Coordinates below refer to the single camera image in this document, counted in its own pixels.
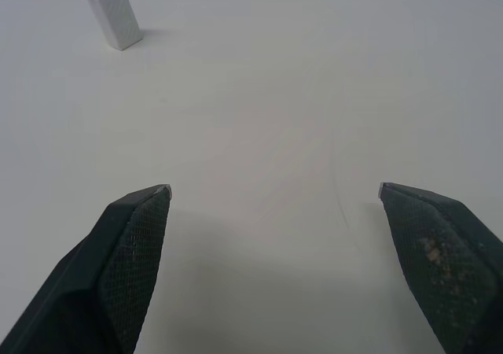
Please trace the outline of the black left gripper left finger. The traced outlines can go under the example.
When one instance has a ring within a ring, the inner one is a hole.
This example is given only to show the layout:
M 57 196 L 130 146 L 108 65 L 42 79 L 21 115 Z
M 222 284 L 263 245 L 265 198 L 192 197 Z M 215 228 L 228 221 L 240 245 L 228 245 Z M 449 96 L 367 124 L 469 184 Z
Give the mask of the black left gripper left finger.
M 152 299 L 168 184 L 112 202 L 51 271 L 0 354 L 134 354 Z

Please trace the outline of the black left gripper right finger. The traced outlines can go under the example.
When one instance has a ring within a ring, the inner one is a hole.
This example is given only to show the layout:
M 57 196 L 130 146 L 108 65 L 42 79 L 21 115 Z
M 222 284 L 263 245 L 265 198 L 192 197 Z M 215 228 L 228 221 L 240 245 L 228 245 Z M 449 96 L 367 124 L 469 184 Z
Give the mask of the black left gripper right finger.
M 382 183 L 402 273 L 446 354 L 503 354 L 503 242 L 463 203 Z

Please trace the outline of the white rectangular block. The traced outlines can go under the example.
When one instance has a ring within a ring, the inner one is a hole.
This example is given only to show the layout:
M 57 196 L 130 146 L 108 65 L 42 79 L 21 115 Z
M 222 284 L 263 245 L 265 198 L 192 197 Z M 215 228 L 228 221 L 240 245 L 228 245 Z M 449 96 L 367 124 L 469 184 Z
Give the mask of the white rectangular block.
M 107 44 L 125 50 L 143 39 L 129 0 L 87 0 Z

